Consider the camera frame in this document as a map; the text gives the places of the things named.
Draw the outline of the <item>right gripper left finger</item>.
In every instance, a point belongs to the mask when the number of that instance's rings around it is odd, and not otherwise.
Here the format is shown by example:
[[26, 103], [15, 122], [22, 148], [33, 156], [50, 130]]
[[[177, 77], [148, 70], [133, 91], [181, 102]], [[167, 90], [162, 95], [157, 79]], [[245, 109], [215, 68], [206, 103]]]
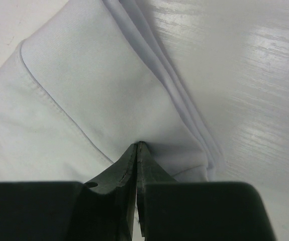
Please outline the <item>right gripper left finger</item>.
[[0, 240], [131, 240], [137, 145], [86, 183], [0, 182]]

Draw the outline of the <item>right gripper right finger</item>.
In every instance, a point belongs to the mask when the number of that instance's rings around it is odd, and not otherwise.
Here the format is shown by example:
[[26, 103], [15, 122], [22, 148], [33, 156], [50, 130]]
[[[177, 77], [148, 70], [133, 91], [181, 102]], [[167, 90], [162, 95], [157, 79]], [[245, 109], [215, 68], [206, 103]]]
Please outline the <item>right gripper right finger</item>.
[[180, 183], [137, 145], [137, 207], [146, 240], [275, 240], [261, 196], [244, 182]]

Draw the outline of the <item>white fabric skirt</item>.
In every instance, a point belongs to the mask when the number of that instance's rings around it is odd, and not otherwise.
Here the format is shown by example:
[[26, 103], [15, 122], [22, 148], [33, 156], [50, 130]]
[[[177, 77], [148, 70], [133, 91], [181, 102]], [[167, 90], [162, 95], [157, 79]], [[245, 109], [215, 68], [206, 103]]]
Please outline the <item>white fabric skirt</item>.
[[85, 182], [139, 141], [177, 181], [223, 162], [136, 1], [69, 1], [0, 68], [0, 181]]

